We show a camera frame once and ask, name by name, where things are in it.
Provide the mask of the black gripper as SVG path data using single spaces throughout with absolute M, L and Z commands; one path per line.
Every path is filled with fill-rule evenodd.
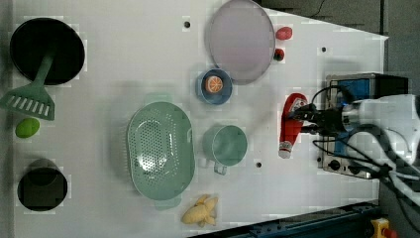
M 302 126 L 300 133 L 335 137 L 346 131 L 342 112 L 337 109 L 317 110 L 313 103 L 301 106 L 287 115 L 288 119 L 308 120 L 310 126 Z

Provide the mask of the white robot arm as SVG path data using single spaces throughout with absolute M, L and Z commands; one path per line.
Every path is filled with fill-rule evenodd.
M 395 164 L 388 174 L 394 187 L 413 203 L 419 202 L 419 98 L 412 94 L 383 96 L 348 103 L 337 109 L 318 110 L 312 104 L 286 115 L 310 123 L 305 129 L 324 137 L 369 133 L 386 159 Z

